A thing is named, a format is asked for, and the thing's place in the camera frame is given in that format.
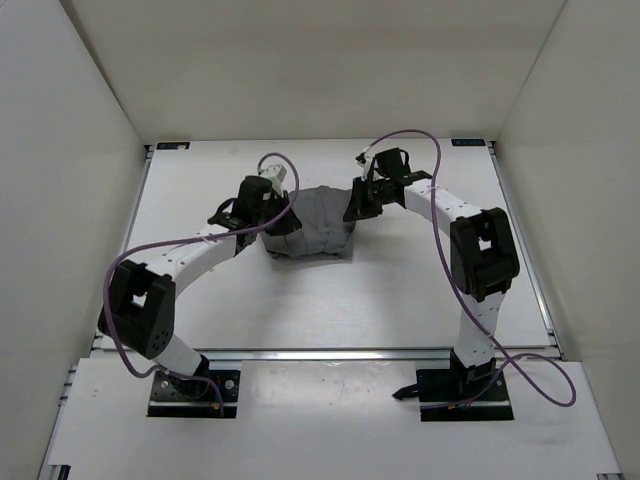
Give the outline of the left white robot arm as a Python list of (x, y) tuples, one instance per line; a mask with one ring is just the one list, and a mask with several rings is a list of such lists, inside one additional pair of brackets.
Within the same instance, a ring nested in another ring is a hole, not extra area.
[(98, 330), (154, 362), (174, 377), (188, 398), (203, 395), (209, 364), (174, 333), (181, 293), (217, 265), (237, 257), (260, 232), (293, 233), (301, 223), (276, 168), (245, 177), (236, 197), (224, 202), (195, 234), (148, 262), (118, 262), (108, 286), (111, 316), (102, 313)]

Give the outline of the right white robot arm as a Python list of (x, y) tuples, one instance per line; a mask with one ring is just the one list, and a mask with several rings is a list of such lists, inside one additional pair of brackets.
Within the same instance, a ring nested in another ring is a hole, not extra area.
[(375, 155), (364, 151), (356, 162), (362, 173), (353, 180), (345, 221), (372, 219), (384, 206), (397, 204), (431, 222), (440, 255), (441, 237), (449, 239), (445, 274), (459, 297), (461, 316), (450, 353), (448, 387), (456, 398), (471, 400), (495, 370), (499, 310), (520, 272), (508, 215), (499, 207), (482, 209), (440, 188), (431, 174), (411, 169), (403, 149)]

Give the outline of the grey pleated skirt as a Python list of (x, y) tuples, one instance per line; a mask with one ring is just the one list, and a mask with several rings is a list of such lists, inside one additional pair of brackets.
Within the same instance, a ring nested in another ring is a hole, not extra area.
[(285, 236), (262, 233), (265, 250), (274, 258), (333, 255), (350, 259), (356, 223), (343, 220), (350, 199), (350, 189), (318, 186), (300, 190), (292, 213), (301, 228)]

